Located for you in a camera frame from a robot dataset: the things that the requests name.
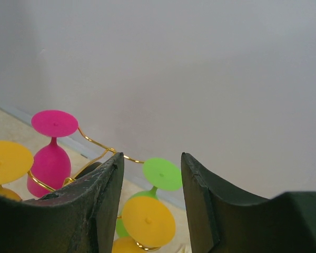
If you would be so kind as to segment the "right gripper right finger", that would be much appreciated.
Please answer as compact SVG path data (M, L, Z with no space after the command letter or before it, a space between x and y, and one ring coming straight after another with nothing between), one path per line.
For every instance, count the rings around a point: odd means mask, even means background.
M193 252L316 252L316 191L260 197L189 153L181 172Z

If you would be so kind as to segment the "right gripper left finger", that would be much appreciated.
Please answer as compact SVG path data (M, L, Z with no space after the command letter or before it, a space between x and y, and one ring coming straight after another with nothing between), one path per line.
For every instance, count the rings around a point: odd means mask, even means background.
M111 252L123 176L117 153L40 199L0 196L0 252Z

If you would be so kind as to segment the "pink wine glass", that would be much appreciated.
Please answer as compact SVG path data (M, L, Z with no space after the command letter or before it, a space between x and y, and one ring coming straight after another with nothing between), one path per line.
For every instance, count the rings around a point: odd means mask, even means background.
M30 172L37 180L57 190L71 174L70 158L57 144L57 139L76 132L78 121L64 111L45 110L32 117L31 125L38 133L50 137L51 141L34 155Z

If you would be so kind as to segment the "orange wine glass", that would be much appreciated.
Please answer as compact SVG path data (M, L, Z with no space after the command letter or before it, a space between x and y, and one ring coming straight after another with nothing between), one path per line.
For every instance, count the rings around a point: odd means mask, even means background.
M16 142L0 140L0 196L21 201L16 192L3 185L23 177L33 163L34 157L28 148Z
M117 217L128 233L113 242L112 252L153 252L175 236L170 210L159 200L141 196L129 199Z

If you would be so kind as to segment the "green wine glass back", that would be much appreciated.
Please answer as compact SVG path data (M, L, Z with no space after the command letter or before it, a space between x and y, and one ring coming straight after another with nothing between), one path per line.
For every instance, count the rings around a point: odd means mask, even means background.
M144 177L152 185L152 188L138 192L129 197L129 199L146 196L159 200L157 197L158 190L177 191L182 186L180 169L168 160L163 158L150 158L142 164L142 170ZM116 233L119 237L128 235L121 221L116 222Z

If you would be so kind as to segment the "orange wine glass front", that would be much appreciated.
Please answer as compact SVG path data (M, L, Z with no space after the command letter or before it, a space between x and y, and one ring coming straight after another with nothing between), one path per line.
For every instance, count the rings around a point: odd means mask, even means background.
M0 140L0 196L21 201L16 192L3 185L23 177L33 163L34 157L28 148L16 142Z

